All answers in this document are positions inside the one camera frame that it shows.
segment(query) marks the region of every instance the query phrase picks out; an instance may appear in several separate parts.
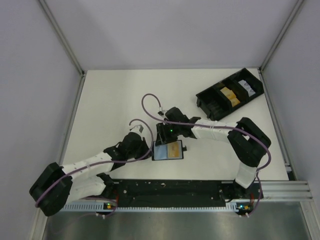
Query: metal floor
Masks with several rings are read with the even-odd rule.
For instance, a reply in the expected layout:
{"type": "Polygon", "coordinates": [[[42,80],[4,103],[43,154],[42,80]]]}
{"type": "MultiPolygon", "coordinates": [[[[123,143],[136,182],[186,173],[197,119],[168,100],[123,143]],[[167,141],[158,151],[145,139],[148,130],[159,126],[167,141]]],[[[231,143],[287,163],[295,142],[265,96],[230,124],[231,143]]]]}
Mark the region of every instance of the metal floor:
{"type": "Polygon", "coordinates": [[[217,213],[116,213],[103,220],[61,212],[49,219],[43,240],[310,240],[299,203],[260,204],[252,217],[217,213]]]}

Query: black tray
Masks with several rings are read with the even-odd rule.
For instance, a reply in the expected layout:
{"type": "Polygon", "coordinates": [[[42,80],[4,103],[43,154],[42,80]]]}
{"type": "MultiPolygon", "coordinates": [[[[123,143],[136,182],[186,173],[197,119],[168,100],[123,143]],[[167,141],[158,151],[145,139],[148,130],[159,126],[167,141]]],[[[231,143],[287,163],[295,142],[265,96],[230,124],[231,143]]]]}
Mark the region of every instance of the black tray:
{"type": "Polygon", "coordinates": [[[207,118],[218,121],[263,93],[264,87],[262,82],[246,68],[243,68],[206,90],[196,94],[196,105],[205,112],[207,118]],[[247,90],[239,83],[241,80],[245,80],[255,91],[255,94],[249,96],[247,90]],[[236,98],[240,101],[239,104],[232,107],[231,101],[220,91],[224,87],[227,87],[234,92],[236,98]]]}

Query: cable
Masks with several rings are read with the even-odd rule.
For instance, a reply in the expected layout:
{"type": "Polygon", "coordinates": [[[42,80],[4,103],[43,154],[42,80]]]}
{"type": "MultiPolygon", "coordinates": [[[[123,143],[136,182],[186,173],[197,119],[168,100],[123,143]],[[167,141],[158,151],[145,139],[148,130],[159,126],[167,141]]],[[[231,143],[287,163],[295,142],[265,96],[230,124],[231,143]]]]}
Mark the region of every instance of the cable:
{"type": "MultiPolygon", "coordinates": [[[[184,125],[184,126],[194,126],[194,127],[202,127],[202,128],[212,128],[212,126],[209,126],[209,125],[204,125],[204,124],[197,124],[197,123],[187,123],[187,122],[176,122],[176,121],[168,121],[168,120],[163,120],[163,119],[160,119],[160,118],[157,118],[153,115],[151,115],[147,109],[145,108],[145,105],[144,105],[144,100],[147,96],[152,96],[154,97],[158,104],[159,104],[159,108],[161,109],[162,106],[161,106],[161,102],[159,100],[159,98],[152,94],[152,93],[147,93],[145,94],[142,99],[141,99],[141,106],[142,106],[142,109],[143,111],[152,119],[154,120],[157,120],[159,122],[162,122],[162,123],[166,123],[166,124],[175,124],[175,125],[184,125]]],[[[259,174],[259,171],[261,171],[262,169],[265,169],[270,163],[271,163],[271,153],[269,151],[269,149],[267,148],[267,146],[262,142],[260,141],[258,138],[256,138],[255,136],[253,136],[252,134],[240,129],[240,128],[236,128],[236,127],[232,127],[232,126],[214,126],[213,127],[214,129],[229,129],[229,130],[235,130],[235,131],[238,131],[244,135],[247,135],[249,138],[253,139],[254,141],[256,141],[258,144],[260,144],[264,150],[266,151],[267,155],[268,155],[268,160],[266,162],[265,165],[261,166],[261,167],[258,167],[257,170],[256,170],[256,179],[258,180],[258,183],[259,183],[259,188],[260,188],[260,193],[259,193],[259,196],[258,196],[258,199],[256,201],[256,204],[253,208],[253,210],[248,214],[248,216],[250,216],[255,210],[256,208],[258,207],[259,203],[260,203],[260,200],[261,200],[261,197],[262,197],[262,186],[261,186],[261,181],[260,181],[260,178],[258,177],[258,174],[259,174]]]]}
{"type": "Polygon", "coordinates": [[[90,212],[90,213],[85,213],[85,214],[77,217],[76,219],[69,221],[63,228],[61,228],[61,229],[58,230],[58,231],[54,230],[53,227],[52,227],[52,222],[49,222],[48,224],[49,224],[50,230],[51,230],[51,232],[52,232],[54,235],[58,235],[58,234],[62,233],[66,228],[68,228],[70,225],[74,224],[74,223],[77,222],[78,220],[82,219],[83,217],[87,217],[87,216],[102,216],[103,219],[105,219],[106,217],[108,218],[108,217],[112,216],[113,214],[115,214],[115,211],[116,211],[116,209],[118,208],[117,202],[114,201],[114,200],[111,200],[111,199],[98,198],[98,197],[96,197],[96,198],[94,198],[94,197],[88,197],[88,198],[84,198],[84,199],[88,199],[88,200],[106,200],[106,201],[108,201],[108,202],[114,203],[114,204],[115,204],[115,208],[114,208],[108,215],[103,215],[103,214],[99,214],[99,213],[92,213],[92,212],[90,212]]]}
{"type": "Polygon", "coordinates": [[[119,160],[115,160],[115,161],[112,161],[112,160],[108,160],[108,161],[99,161],[99,162],[95,162],[95,163],[92,163],[90,164],[89,166],[84,166],[84,167],[80,167],[76,170],[73,170],[65,175],[63,175],[62,177],[60,177],[58,180],[56,180],[50,187],[48,187],[44,192],[43,194],[38,198],[38,200],[35,202],[35,207],[37,208],[39,206],[39,203],[44,199],[44,197],[64,178],[66,177],[69,177],[71,176],[72,174],[75,174],[77,172],[80,172],[82,170],[85,170],[87,169],[88,167],[94,167],[94,166],[97,166],[97,165],[101,165],[101,164],[110,164],[110,163],[116,163],[116,164],[123,164],[123,163],[134,163],[134,162],[137,162],[137,161],[140,161],[142,160],[143,158],[145,158],[151,151],[152,151],[152,148],[153,148],[153,142],[154,142],[154,135],[152,133],[152,130],[150,128],[150,126],[143,120],[141,119],[138,119],[138,118],[135,118],[133,120],[131,120],[129,122],[129,126],[131,125],[132,122],[134,121],[139,121],[141,123],[143,123],[144,125],[146,125],[146,127],[148,128],[148,130],[150,131],[150,134],[151,134],[151,144],[150,144],[150,148],[149,150],[142,156],[142,157],[139,157],[138,159],[134,159],[134,160],[129,160],[129,161],[119,161],[119,160]]]}

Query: white table surface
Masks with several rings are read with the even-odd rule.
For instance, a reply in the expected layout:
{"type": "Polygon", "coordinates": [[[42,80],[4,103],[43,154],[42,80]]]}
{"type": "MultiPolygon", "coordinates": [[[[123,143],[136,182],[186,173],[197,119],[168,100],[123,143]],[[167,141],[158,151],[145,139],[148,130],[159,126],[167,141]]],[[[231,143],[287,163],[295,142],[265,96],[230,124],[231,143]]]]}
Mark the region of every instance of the white table surface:
{"type": "MultiPolygon", "coordinates": [[[[74,119],[63,164],[89,158],[122,141],[128,134],[131,119],[141,118],[150,124],[156,138],[157,121],[142,110],[141,98],[146,93],[157,95],[163,109],[178,107],[189,118],[206,119],[197,107],[196,94],[239,69],[151,69],[90,70],[74,119]]],[[[257,69],[249,69],[259,78],[257,69]]],[[[153,115],[159,111],[157,101],[147,97],[145,106],[153,115]]],[[[223,118],[236,122],[242,117],[252,119],[271,139],[271,164],[259,174],[261,180],[288,180],[283,156],[276,137],[266,98],[261,95],[223,118]]],[[[148,144],[150,134],[144,129],[148,144]]],[[[240,160],[230,144],[209,139],[180,137],[187,151],[184,159],[151,161],[151,158],[127,163],[111,173],[123,179],[233,180],[240,160]]],[[[264,156],[261,164],[267,161],[264,156]]]]}

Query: white wall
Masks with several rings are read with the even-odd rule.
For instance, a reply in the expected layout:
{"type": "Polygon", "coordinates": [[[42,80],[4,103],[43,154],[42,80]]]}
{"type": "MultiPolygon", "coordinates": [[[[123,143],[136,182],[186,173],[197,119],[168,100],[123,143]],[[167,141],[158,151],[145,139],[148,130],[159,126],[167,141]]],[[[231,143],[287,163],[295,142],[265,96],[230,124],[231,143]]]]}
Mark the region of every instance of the white wall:
{"type": "Polygon", "coordinates": [[[47,0],[85,70],[259,67],[297,0],[47,0]]]}
{"type": "Polygon", "coordinates": [[[29,189],[61,147],[79,75],[35,0],[0,8],[0,233],[28,237],[29,189]]]}
{"type": "Polygon", "coordinates": [[[299,179],[320,211],[320,1],[306,1],[265,71],[299,179]]]}

